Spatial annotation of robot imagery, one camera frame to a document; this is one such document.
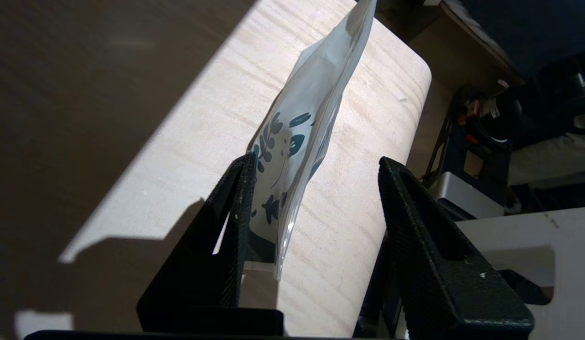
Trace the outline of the grey black robot base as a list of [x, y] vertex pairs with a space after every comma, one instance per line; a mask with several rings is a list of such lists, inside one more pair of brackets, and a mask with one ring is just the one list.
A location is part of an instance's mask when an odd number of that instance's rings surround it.
[[[585, 183], [571, 188], [578, 193], [559, 203], [585, 199]], [[549, 303], [528, 305], [536, 319], [530, 340], [585, 340], [585, 203], [504, 216], [501, 206], [454, 174], [429, 192], [455, 217], [470, 217], [457, 225], [495, 269], [552, 288]]]

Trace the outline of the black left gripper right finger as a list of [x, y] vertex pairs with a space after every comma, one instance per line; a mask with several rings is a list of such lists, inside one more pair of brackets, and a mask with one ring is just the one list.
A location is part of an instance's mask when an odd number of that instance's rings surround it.
[[535, 318], [521, 297], [404, 166], [379, 160], [386, 233], [354, 335], [374, 338], [382, 316], [411, 340], [528, 340]]

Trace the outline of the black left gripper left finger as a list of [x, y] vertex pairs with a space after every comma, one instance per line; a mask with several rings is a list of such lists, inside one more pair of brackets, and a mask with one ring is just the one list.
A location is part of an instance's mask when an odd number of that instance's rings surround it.
[[274, 308], [241, 308], [256, 174], [252, 153], [235, 159], [137, 303], [148, 333], [283, 333]]

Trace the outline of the horse print plastic pouch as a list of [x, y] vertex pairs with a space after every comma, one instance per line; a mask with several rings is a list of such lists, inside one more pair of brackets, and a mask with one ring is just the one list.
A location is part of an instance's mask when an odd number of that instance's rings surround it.
[[301, 52], [249, 145], [256, 168], [246, 259], [251, 270], [282, 276], [303, 194], [326, 157], [376, 5], [359, 0], [328, 35]]

